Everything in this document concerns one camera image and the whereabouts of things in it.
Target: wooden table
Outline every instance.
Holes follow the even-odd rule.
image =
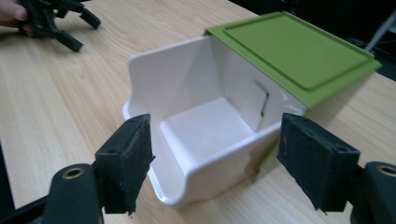
[[[58,170],[93,162],[123,123],[132,55],[255,16],[226,0],[95,0],[85,6],[101,19],[98,30],[74,13],[56,20],[85,44],[80,53],[0,28],[0,138],[17,207],[48,194]],[[308,117],[359,149],[361,165],[396,162],[395,82],[373,74]],[[315,211],[274,156],[262,170],[213,200],[180,210],[162,205],[147,179],[133,219],[106,215],[105,222],[348,223],[350,205],[345,213]]]

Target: storage box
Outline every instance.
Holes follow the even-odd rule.
[[[206,30],[132,57],[126,119],[150,113],[148,176],[180,207],[210,199],[257,169],[282,113],[302,115],[380,64],[286,12]]]

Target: finger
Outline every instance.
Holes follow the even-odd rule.
[[[15,18],[19,21],[27,19],[26,9],[12,1],[0,0],[0,14],[3,17]]]

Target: brass rivet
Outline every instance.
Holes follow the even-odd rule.
[[[391,166],[379,165],[376,167],[376,169],[384,175],[396,177],[396,169]]]
[[[83,173],[84,173],[84,169],[82,169],[80,167],[74,167],[74,168],[71,168],[71,169],[65,171],[64,174],[62,175],[62,177],[64,179],[73,179],[73,178],[79,177]]]

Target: green lid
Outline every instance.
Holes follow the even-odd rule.
[[[208,28],[309,108],[380,67],[372,54],[287,12]]]

